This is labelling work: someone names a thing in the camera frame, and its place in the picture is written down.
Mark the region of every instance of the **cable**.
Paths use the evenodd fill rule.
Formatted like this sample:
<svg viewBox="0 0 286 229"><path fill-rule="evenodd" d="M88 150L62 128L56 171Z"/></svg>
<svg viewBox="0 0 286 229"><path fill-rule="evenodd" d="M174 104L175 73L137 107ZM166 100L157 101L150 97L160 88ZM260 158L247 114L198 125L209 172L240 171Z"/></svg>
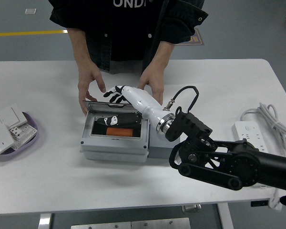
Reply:
<svg viewBox="0 0 286 229"><path fill-rule="evenodd" d="M192 107L194 106L194 104L196 103L196 101L197 101L197 99L198 99L198 96L199 96L199 91L197 90L197 88L196 88L195 86L186 86L186 87L181 88L181 89L175 94L175 96L170 100L170 102L168 103L168 105L167 105L163 110L169 111L169 109L172 107L173 103L175 102L175 99L177 98L177 96L178 96L182 91L184 91L185 89L188 89L188 88L192 88L192 89L194 89L194 91L196 92L195 98L193 99L192 103L190 104L189 108L187 109L187 113L189 113L190 110L192 109Z"/></svg>
<svg viewBox="0 0 286 229"><path fill-rule="evenodd" d="M276 108L272 104L268 106L262 103L259 104L260 106L257 109L245 110L240 117L240 121L244 120L244 116L246 114L261 114L266 120L268 126L273 130L282 148L286 150L286 126L278 120ZM269 108L273 109L274 114L270 112Z"/></svg>

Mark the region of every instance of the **white table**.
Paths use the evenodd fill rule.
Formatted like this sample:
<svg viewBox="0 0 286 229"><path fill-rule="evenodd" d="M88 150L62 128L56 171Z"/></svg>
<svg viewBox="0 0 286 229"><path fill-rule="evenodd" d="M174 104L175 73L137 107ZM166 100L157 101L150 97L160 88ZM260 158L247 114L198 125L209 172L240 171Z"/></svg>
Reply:
<svg viewBox="0 0 286 229"><path fill-rule="evenodd" d="M13 157L0 156L0 214L62 212L143 206L180 206L267 199L274 188L259 184L231 191L181 176L168 161L145 164L91 161L79 152L85 117L77 99L75 62L0 62L0 110L16 103L39 126L34 145ZM103 73L107 89L137 86L140 73ZM171 60L165 71L164 105L183 86L200 96L192 113L213 129L213 140L234 141L231 126L259 102L273 104L286 124L286 94L264 60ZM91 87L99 101L102 93ZM174 111L194 96L184 91ZM256 116L249 114L248 120ZM260 123L270 153L280 154Z"/></svg>

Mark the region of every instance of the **screw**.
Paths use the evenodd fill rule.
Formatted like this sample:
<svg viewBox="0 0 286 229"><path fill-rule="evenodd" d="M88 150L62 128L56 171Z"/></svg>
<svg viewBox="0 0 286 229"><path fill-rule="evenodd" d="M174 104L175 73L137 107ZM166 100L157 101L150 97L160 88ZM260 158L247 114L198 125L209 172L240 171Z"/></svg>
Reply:
<svg viewBox="0 0 286 229"><path fill-rule="evenodd" d="M187 159L193 163L197 162L197 156L195 154L190 154Z"/></svg>

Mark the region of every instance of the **white robotic hand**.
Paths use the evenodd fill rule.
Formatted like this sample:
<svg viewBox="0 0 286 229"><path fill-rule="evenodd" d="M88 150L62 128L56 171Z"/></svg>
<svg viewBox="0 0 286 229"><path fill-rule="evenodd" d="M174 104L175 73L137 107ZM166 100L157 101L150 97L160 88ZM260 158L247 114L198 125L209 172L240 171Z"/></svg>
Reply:
<svg viewBox="0 0 286 229"><path fill-rule="evenodd" d="M161 105L145 90L129 87L129 86L115 86L104 94L104 97L108 97L111 94L115 94L110 103L117 99L117 103L122 100L127 100L136 110L138 110L142 117L149 119L152 127L156 129L158 133L165 133L165 127L170 124L175 116L169 111L164 111Z"/></svg>

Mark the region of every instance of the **person's right hand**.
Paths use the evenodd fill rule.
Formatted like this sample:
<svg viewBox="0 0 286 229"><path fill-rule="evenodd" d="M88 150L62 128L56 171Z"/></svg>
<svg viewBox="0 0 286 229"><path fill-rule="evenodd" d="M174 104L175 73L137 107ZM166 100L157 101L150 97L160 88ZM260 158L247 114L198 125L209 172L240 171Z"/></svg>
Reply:
<svg viewBox="0 0 286 229"><path fill-rule="evenodd" d="M97 101L97 99L92 97L89 93L90 83L95 80L100 91L103 93L106 92L106 87L100 69L91 60L78 64L78 71L78 100L81 105L82 112L86 115L88 109L83 101L86 99Z"/></svg>

